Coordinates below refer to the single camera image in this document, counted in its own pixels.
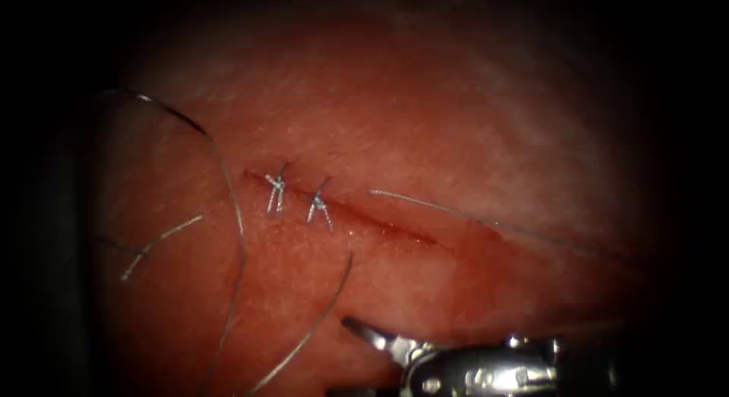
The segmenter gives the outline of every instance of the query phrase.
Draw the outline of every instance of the surgical suture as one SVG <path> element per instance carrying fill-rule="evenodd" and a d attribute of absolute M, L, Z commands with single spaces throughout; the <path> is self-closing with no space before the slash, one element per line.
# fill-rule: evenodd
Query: surgical suture
<path fill-rule="evenodd" d="M 314 211 L 320 210 L 324 213 L 324 218 L 327 220 L 327 224 L 329 225 L 329 230 L 334 230 L 334 224 L 332 223 L 332 219 L 329 216 L 329 210 L 327 209 L 327 204 L 324 203 L 324 201 L 321 199 L 321 190 L 324 188 L 324 185 L 327 184 L 332 179 L 332 177 L 327 177 L 327 179 L 324 179 L 324 182 L 321 183 L 319 186 L 319 189 L 317 189 L 316 194 L 314 194 L 314 197 L 311 199 L 311 206 L 309 207 L 309 213 L 306 215 L 306 223 L 311 223 L 311 220 L 314 218 Z"/>
<path fill-rule="evenodd" d="M 140 260 L 142 259 L 142 257 L 144 257 L 144 255 L 145 255 L 145 254 L 147 254 L 147 252 L 149 252 L 149 251 L 150 251 L 150 249 L 152 249 L 152 247 L 153 247 L 153 246 L 154 246 L 155 244 L 158 244 L 158 243 L 160 243 L 161 241 L 164 241 L 164 240 L 165 240 L 165 239 L 167 239 L 167 238 L 168 238 L 168 237 L 169 237 L 170 235 L 173 235 L 173 234 L 175 234 L 176 232 L 180 232 L 180 231 L 181 231 L 182 229 L 184 229 L 184 228 L 187 228 L 187 227 L 188 227 L 189 225 L 192 225 L 193 223 L 195 223 L 195 222 L 197 222 L 197 221 L 201 220 L 202 218 L 203 218 L 203 216 L 202 216 L 202 215 L 198 215 L 198 216 L 195 216 L 195 217 L 194 217 L 193 219 L 190 219 L 190 220 L 188 220 L 188 221 L 185 221 L 185 222 L 181 223 L 180 225 L 177 225 L 177 226 L 175 226 L 174 228 L 172 228 L 172 229 L 168 230 L 167 232 L 164 232 L 164 233 L 162 233 L 162 234 L 161 234 L 161 235 L 160 235 L 160 236 L 159 236 L 159 237 L 158 237 L 157 239 L 155 239 L 154 241 L 150 242 L 150 243 L 149 243 L 149 244 L 148 244 L 147 246 L 145 246 L 145 247 L 144 247 L 144 248 L 143 248 L 143 249 L 142 249 L 142 250 L 141 250 L 141 251 L 140 251 L 140 252 L 139 252 L 139 253 L 137 254 L 137 256 L 136 256 L 136 257 L 134 258 L 134 260 L 133 260 L 133 261 L 131 262 L 131 264 L 129 265 L 129 267 L 127 268 L 127 270 L 126 270 L 126 271 L 124 272 L 124 274 L 123 274 L 123 275 L 121 275 L 121 278 L 120 278 L 120 279 L 121 279 L 121 280 L 127 280 L 127 279 L 129 279 L 129 276 L 130 276 L 130 275 L 131 275 L 131 273 L 132 273 L 132 272 L 134 271 L 134 267 L 135 267 L 135 266 L 137 265 L 137 263 L 139 263 L 139 261 L 140 261 Z"/>
<path fill-rule="evenodd" d="M 283 172 L 287 166 L 289 166 L 289 163 L 284 163 L 281 171 L 279 171 L 279 174 L 275 178 L 271 175 L 266 175 L 266 180 L 273 185 L 271 188 L 271 198 L 268 200 L 268 209 L 266 210 L 266 213 L 269 215 L 271 214 L 271 209 L 273 209 L 273 200 L 276 198 L 276 195 L 278 195 L 276 199 L 276 215 L 281 215 L 283 211 L 283 191 L 286 186 L 286 183 L 283 181 Z"/>
<path fill-rule="evenodd" d="M 368 191 L 368 193 L 371 194 L 371 195 L 383 195 L 383 196 L 386 196 L 386 197 L 392 197 L 392 198 L 404 200 L 404 201 L 407 201 L 407 202 L 410 202 L 410 203 L 415 203 L 415 204 L 418 204 L 418 205 L 429 206 L 429 207 L 434 208 L 436 210 L 441 210 L 441 211 L 444 211 L 444 212 L 452 213 L 453 215 L 460 216 L 462 218 L 473 219 L 473 220 L 475 220 L 477 222 L 480 222 L 480 223 L 482 223 L 484 225 L 492 225 L 492 226 L 495 226 L 497 228 L 510 230 L 512 232 L 520 233 L 522 235 L 528 235 L 528 236 L 531 236 L 533 238 L 537 238 L 537 239 L 542 240 L 542 241 L 551 242 L 553 244 L 557 244 L 557 245 L 564 246 L 564 247 L 569 247 L 569 248 L 571 248 L 573 250 L 577 250 L 579 252 L 583 252 L 583 253 L 586 253 L 586 254 L 591 254 L 591 255 L 594 255 L 594 256 L 597 256 L 597 257 L 602 257 L 602 258 L 607 258 L 607 259 L 615 259 L 615 260 L 627 260 L 627 258 L 624 255 L 622 255 L 622 254 L 610 252 L 610 251 L 604 250 L 604 249 L 598 249 L 596 247 L 589 247 L 589 246 L 586 246 L 584 244 L 580 244 L 580 243 L 577 243 L 577 242 L 574 242 L 574 241 L 568 241 L 568 240 L 562 239 L 562 238 L 556 238 L 554 236 L 550 236 L 550 235 L 546 235 L 546 234 L 543 234 L 543 233 L 540 233 L 540 232 L 532 231 L 532 230 L 527 229 L 527 228 L 524 228 L 524 227 L 522 227 L 520 225 L 514 225 L 514 224 L 511 224 L 511 223 L 501 222 L 501 221 L 498 221 L 496 219 L 485 218 L 485 217 L 482 217 L 482 216 L 481 217 L 472 216 L 472 215 L 469 215 L 468 213 L 465 213 L 465 212 L 463 212 L 461 210 L 457 210 L 457 209 L 454 209 L 454 208 L 449 208 L 448 206 L 439 205 L 437 203 L 427 202 L 425 200 L 419 200 L 419 199 L 416 199 L 414 197 L 409 197 L 407 195 L 396 194 L 394 192 L 383 191 L 381 189 L 370 189 Z"/>

